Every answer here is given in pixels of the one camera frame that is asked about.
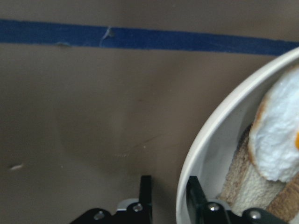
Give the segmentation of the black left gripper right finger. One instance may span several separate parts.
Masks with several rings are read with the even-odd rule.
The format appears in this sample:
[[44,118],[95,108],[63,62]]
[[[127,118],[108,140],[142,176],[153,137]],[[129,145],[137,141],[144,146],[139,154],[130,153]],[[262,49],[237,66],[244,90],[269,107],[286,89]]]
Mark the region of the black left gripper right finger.
[[230,224],[224,207],[208,201],[197,176],[190,176],[186,186],[187,211],[192,224]]

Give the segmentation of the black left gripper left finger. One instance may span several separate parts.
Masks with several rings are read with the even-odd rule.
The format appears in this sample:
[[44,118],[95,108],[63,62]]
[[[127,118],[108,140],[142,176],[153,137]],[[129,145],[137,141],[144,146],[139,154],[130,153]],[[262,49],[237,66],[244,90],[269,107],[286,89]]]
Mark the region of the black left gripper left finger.
[[150,175],[143,175],[140,181],[139,202],[142,210],[141,214],[142,224],[152,223],[152,177]]

